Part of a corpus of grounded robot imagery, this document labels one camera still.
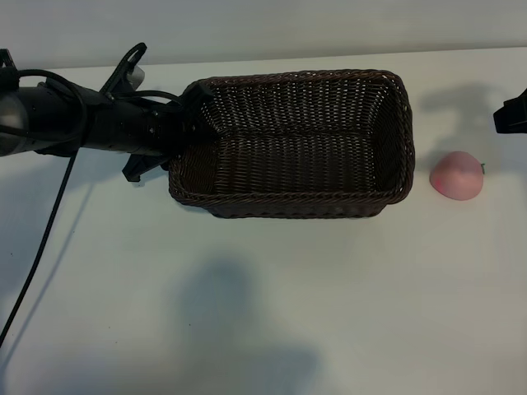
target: white surface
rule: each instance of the white surface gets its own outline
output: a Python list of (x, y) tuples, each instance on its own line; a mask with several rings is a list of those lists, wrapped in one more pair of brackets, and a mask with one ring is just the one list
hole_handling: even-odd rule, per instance
[[(413, 190), (368, 220), (229, 221), (174, 202), (162, 172), (137, 188), (127, 156), (84, 150), (2, 350), (0, 393), (525, 395), (527, 137), (491, 121), (527, 85), (525, 64), (527, 49), (499, 49), (145, 67), (144, 88), (176, 94), (212, 75), (397, 72)], [(94, 88), (110, 72), (61, 71)], [(486, 163), (473, 201), (428, 183), (452, 150)], [(0, 159), (3, 318), (64, 166)]]
[(108, 66), (525, 45), (525, 0), (2, 0), (19, 67)]

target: brown wicker basket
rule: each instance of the brown wicker basket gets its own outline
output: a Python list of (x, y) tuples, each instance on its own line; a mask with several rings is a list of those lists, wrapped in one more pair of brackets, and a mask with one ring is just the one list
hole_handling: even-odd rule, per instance
[(170, 163), (178, 202), (224, 218), (341, 218), (375, 216), (410, 192), (412, 111), (393, 73), (195, 83), (214, 99), (187, 125), (192, 143)]

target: black wire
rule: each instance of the black wire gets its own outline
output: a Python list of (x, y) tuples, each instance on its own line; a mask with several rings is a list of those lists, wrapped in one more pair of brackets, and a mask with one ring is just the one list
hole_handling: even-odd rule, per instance
[[(81, 93), (75, 87), (75, 85), (73, 85), (66, 78), (61, 77), (58, 74), (55, 74), (54, 72), (48, 72), (45, 70), (22, 70), (19, 72), (19, 75), (20, 77), (46, 77), (64, 85), (69, 91), (71, 91), (73, 95), (77, 98), (77, 101), (81, 106), (81, 117), (73, 135), (76, 137), (83, 137), (88, 120), (88, 111), (86, 103), (84, 102)], [(15, 305), (13, 306), (13, 309), (9, 314), (9, 318), (7, 319), (7, 322), (3, 327), (2, 334), (0, 334), (0, 348), (2, 347), (2, 344), (6, 339), (7, 333), (9, 332), (9, 328), (11, 327), (11, 324), (15, 319), (16, 313), (18, 312), (18, 309), (20, 308), (22, 301), (24, 300), (24, 296), (26, 296), (27, 289), (30, 287), (31, 281), (33, 280), (33, 276), (35, 275), (36, 269), (39, 266), (40, 259), (42, 258), (42, 254), (44, 253), (46, 243), (48, 242), (49, 233), (51, 232), (51, 228), (57, 215), (58, 207), (60, 206), (60, 202), (63, 198), (64, 191), (66, 190), (66, 185), (68, 184), (69, 176), (72, 173), (72, 168), (75, 164), (77, 153), (78, 151), (75, 151), (70, 157), (68, 167), (66, 168), (66, 172), (63, 176), (63, 181), (60, 184), (60, 189), (58, 190), (57, 197), (55, 198), (55, 204), (53, 205), (53, 209), (51, 210), (51, 214), (49, 215), (48, 224), (46, 225), (46, 229), (44, 231), (44, 234), (42, 235), (42, 240), (40, 241), (40, 246), (35, 256), (35, 261), (33, 261), (33, 266), (31, 266), (30, 274), (27, 276), (26, 282), (24, 283), (24, 286), (22, 287), (22, 290), (18, 295), (18, 298), (16, 299)]]
[(2, 347), (3, 341), (6, 339), (7, 333), (9, 332), (9, 328), (11, 327), (11, 324), (15, 319), (16, 313), (18, 312), (18, 309), (20, 308), (22, 301), (24, 300), (24, 296), (26, 296), (27, 289), (30, 287), (31, 281), (33, 280), (33, 276), (35, 275), (36, 269), (39, 266), (40, 259), (42, 258), (42, 254), (44, 253), (46, 243), (48, 242), (49, 233), (51, 232), (51, 227), (53, 226), (53, 222), (55, 221), (55, 216), (57, 215), (58, 207), (60, 206), (60, 201), (63, 198), (64, 190), (66, 189), (66, 184), (68, 184), (69, 176), (72, 173), (73, 164), (75, 163), (76, 158), (77, 152), (72, 155), (68, 162), (68, 167), (66, 168), (66, 173), (64, 173), (63, 182), (60, 184), (60, 189), (58, 190), (57, 197), (55, 198), (55, 204), (53, 205), (53, 209), (51, 210), (51, 214), (49, 215), (48, 224), (46, 225), (44, 235), (42, 236), (42, 240), (40, 241), (39, 250), (36, 253), (35, 261), (33, 261), (33, 266), (31, 266), (30, 274), (27, 276), (26, 282), (24, 283), (24, 286), (22, 287), (22, 290), (20, 291), (20, 294), (16, 299), (15, 305), (13, 306), (13, 309), (9, 314), (9, 318), (7, 319), (7, 322), (3, 327), (2, 334), (0, 334), (0, 347)]

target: black bracket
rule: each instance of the black bracket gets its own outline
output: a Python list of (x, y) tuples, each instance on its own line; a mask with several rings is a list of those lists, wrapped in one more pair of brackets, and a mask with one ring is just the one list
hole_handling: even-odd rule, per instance
[(503, 103), (494, 113), (494, 124), (500, 134), (527, 133), (527, 91)]

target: white table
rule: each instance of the white table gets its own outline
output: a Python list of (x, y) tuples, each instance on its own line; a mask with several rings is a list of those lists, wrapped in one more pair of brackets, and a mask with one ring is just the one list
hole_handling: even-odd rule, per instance
[[(527, 49), (144, 67), (179, 94), (210, 76), (398, 73), (417, 169), (368, 220), (221, 220), (136, 187), (128, 156), (82, 150), (2, 350), (0, 394), (433, 395), (527, 392), (527, 136), (492, 113), (527, 87)], [(98, 88), (112, 67), (59, 71)], [(428, 183), (443, 152), (486, 163), (480, 196)], [(35, 255), (64, 159), (0, 159), (0, 313)]]

